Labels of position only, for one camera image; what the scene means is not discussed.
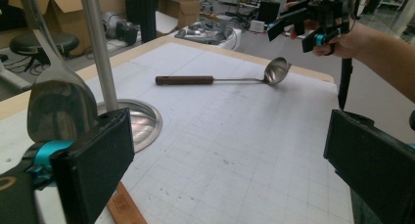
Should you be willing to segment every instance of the round metal plate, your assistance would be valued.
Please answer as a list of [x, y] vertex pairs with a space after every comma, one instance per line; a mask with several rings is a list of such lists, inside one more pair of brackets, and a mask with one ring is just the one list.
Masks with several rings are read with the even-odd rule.
[[[129, 108], [134, 152], [138, 153], [155, 141], [161, 131], [161, 115], [153, 106], [129, 99], [118, 100], [120, 109]], [[98, 104], [98, 114], [106, 112], [104, 103]]]

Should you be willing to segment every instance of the stool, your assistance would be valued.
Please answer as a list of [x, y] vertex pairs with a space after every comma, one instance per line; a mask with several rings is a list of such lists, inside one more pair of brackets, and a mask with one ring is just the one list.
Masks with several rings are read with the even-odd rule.
[[[78, 38], [71, 34], [52, 31], [50, 33], [59, 53], [66, 58], [69, 56], [69, 52], [79, 45]], [[10, 41], [10, 50], [18, 55], [31, 57], [24, 71], [27, 71], [35, 60], [42, 65], [50, 65], [46, 53], [32, 31], [13, 38]]]

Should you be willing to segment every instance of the wooden handle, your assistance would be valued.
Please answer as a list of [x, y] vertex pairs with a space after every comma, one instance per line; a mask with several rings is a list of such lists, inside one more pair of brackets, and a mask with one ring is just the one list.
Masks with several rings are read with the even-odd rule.
[[116, 193], [107, 203], [107, 208], [116, 224], [147, 224], [121, 182], [116, 187]]
[[156, 84], [158, 85], [195, 85], [195, 84], [211, 84], [213, 76], [156, 76]]

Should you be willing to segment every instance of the metal pole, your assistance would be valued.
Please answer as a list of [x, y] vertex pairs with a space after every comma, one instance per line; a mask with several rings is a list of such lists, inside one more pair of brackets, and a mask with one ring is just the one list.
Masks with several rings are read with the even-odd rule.
[[118, 109], [113, 73], [102, 24], [99, 0], [81, 0], [92, 41], [95, 63], [107, 112]]

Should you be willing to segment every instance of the teal clamp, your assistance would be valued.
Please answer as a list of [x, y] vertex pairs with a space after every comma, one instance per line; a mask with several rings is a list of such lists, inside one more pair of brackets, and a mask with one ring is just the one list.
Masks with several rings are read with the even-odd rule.
[[56, 151], [68, 148], [73, 141], [50, 141], [37, 152], [33, 165], [26, 171], [33, 176], [35, 189], [42, 190], [53, 182], [53, 170], [49, 157]]
[[315, 36], [315, 44], [318, 46], [323, 46], [324, 44], [324, 38], [325, 36], [323, 34], [317, 34]]

